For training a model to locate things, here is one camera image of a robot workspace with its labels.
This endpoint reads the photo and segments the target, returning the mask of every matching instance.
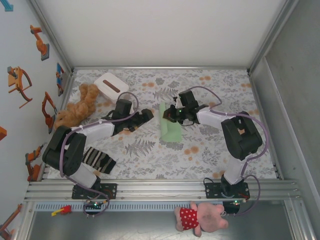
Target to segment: red toy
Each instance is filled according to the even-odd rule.
[[[71,205],[64,206],[64,207],[60,208],[59,210],[54,211],[53,213],[51,213],[51,217],[54,217],[55,215],[57,215],[57,213],[60,213],[61,215],[72,213]]]

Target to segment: red polka dot dress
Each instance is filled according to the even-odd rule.
[[[180,209],[180,219],[182,221],[183,230],[194,229],[199,225],[197,219],[197,211],[182,207]]]

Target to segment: brown teddy bear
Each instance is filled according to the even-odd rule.
[[[94,84],[83,83],[79,86],[80,101],[68,103],[66,110],[61,110],[56,116],[55,129],[64,125],[66,127],[76,127],[96,111],[95,101],[99,94],[99,89]]]

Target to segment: floral tablecloth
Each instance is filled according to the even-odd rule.
[[[150,109],[154,118],[134,132],[123,131],[113,137],[100,139],[88,147],[107,153],[116,161],[110,174],[99,174],[102,179],[203,179],[220,178],[227,168],[230,154],[223,132],[207,125],[182,128],[181,142],[164,142],[160,136],[159,105],[173,104],[173,97],[193,86],[213,90],[223,101],[215,109],[237,113],[247,111],[259,119],[255,99],[246,70],[206,69],[81,69],[74,74],[69,102],[80,99],[79,85],[93,83],[110,72],[129,85],[129,91],[139,99],[139,111]],[[193,94],[200,104],[213,106],[218,100],[208,91],[197,88]],[[96,102],[96,112],[82,124],[104,117],[115,105],[101,95]],[[263,131],[258,127],[262,138]],[[247,174],[258,178],[274,179],[276,174],[269,151],[246,169]],[[49,179],[59,179],[53,168]]]

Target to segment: white wall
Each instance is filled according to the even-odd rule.
[[[37,0],[74,66],[249,67],[285,0]]]
[[[36,38],[30,33],[30,25],[38,23],[25,0],[10,0],[13,12],[5,12],[0,5],[0,126],[7,130],[7,136],[0,141],[0,224],[24,199],[28,186],[28,171],[25,154],[31,153],[47,141],[48,127],[42,114],[42,101],[47,91],[56,105],[56,65],[58,57],[50,46],[49,59],[41,61],[36,47]],[[47,43],[45,35],[40,33]],[[29,75],[32,87],[25,91],[31,102],[19,109],[25,100],[14,91],[8,93],[7,67],[21,67]],[[53,114],[52,107],[47,112]]]

